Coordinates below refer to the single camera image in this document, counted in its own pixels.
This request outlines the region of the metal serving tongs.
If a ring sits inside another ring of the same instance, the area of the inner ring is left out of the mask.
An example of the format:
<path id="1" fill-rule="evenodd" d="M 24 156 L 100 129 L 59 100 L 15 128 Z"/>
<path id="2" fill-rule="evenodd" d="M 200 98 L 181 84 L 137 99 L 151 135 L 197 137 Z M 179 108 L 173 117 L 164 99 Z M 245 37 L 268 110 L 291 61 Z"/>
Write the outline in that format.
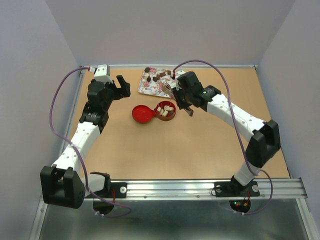
<path id="1" fill-rule="evenodd" d="M 175 96 L 174 96 L 174 94 L 173 94 L 172 88 L 171 88 L 171 86 L 170 86 L 168 83 L 163 83 L 162 86 L 161 86 L 161 89 L 162 89 L 162 91 L 163 91 L 165 94 L 169 95 L 173 100 L 177 101 L 176 98 L 175 98 Z M 193 116 L 194 111 L 193 111 L 191 108 L 188 107 L 188 108 L 184 108 L 183 110 L 184 110 L 190 117 Z"/>

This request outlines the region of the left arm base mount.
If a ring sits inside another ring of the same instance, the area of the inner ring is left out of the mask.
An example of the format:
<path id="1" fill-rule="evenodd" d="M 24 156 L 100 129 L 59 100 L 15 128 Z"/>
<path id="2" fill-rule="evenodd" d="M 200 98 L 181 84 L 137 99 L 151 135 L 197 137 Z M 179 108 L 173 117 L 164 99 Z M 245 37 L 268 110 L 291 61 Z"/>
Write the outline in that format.
<path id="1" fill-rule="evenodd" d="M 116 199 L 127 197 L 128 184 L 125 181 L 112 182 L 108 173 L 91 172 L 88 175 L 89 188 L 99 197 L 111 199 L 113 203 Z M 93 210 L 102 217 L 111 217 L 110 213 L 115 208 L 113 204 L 103 201 L 94 201 Z"/>

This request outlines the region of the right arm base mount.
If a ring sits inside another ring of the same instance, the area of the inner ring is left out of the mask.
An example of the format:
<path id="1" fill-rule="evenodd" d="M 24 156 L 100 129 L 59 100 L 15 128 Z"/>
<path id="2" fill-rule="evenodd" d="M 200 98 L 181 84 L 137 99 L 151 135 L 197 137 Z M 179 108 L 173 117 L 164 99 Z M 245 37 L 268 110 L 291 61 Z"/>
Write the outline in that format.
<path id="1" fill-rule="evenodd" d="M 217 198 L 229 198 L 229 206 L 239 213 L 248 213 L 251 208 L 251 198 L 259 197 L 260 191 L 256 181 L 242 186 L 235 180 L 217 181 L 210 194 Z"/>

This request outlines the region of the white cube chocolate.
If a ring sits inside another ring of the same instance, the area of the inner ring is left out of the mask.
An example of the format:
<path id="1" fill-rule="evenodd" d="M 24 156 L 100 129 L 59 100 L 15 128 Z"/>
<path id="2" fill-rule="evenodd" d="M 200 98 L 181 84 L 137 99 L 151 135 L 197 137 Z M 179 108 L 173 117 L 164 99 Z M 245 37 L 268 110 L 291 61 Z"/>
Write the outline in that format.
<path id="1" fill-rule="evenodd" d="M 165 110 L 165 111 L 162 113 L 162 116 L 166 117 L 166 116 L 168 115 L 168 113 L 169 113 L 169 112 Z"/>

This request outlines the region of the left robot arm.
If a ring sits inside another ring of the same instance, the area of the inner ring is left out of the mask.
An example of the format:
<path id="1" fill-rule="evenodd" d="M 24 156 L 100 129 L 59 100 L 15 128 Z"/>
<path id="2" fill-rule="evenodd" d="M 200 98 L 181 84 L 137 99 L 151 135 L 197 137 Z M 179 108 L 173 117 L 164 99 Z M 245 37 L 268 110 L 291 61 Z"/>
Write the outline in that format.
<path id="1" fill-rule="evenodd" d="M 113 80 L 103 81 L 98 76 L 88 85 L 87 102 L 72 139 L 66 140 L 67 147 L 52 166 L 45 166 L 40 172 L 46 204 L 78 209 L 89 195 L 115 195 L 109 174 L 88 173 L 84 160 L 109 120 L 111 103 L 131 95 L 130 84 L 123 76 L 116 78 L 119 87 Z"/>

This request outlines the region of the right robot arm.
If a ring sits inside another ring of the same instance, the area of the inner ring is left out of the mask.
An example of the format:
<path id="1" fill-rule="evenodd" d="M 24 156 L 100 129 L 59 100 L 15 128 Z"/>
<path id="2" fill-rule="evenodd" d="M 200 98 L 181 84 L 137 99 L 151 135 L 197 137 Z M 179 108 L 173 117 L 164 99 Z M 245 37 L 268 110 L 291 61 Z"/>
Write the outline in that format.
<path id="1" fill-rule="evenodd" d="M 201 108 L 233 127 L 239 140 L 245 138 L 248 142 L 247 147 L 241 148 L 245 162 L 230 182 L 231 192 L 242 195 L 263 166 L 280 150 L 279 125 L 274 120 L 264 121 L 252 116 L 216 87 L 203 87 L 193 71 L 179 75 L 172 72 L 170 76 L 175 79 L 171 92 L 180 109 Z"/>

